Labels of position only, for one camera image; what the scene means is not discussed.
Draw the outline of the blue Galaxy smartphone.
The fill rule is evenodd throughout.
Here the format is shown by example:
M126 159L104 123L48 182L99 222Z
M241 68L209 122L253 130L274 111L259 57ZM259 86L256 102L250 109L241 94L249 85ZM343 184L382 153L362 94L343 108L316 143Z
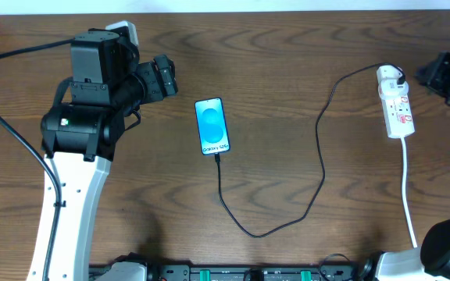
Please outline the blue Galaxy smartphone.
M230 139L221 98L195 102L198 135L203 155L219 154L230 150Z

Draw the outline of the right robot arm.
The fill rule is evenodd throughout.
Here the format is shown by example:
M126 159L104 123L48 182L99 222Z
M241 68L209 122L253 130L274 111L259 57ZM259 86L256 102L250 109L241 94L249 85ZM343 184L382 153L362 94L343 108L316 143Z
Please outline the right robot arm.
M443 98L450 107L450 52L442 52L415 75L418 83ZM383 65L377 70L387 135L404 141L414 131L408 98L409 86L400 69ZM412 249L383 252L364 266L363 280L450 280L450 219L427 232Z

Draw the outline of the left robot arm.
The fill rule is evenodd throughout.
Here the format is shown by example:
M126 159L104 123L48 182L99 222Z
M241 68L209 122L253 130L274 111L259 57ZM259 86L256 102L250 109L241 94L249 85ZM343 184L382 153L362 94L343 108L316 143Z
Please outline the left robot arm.
M41 120L50 173L29 280L86 280L99 198L116 142L141 105L177 94L166 55L139 61L135 26L90 29L71 43L73 75L61 82Z

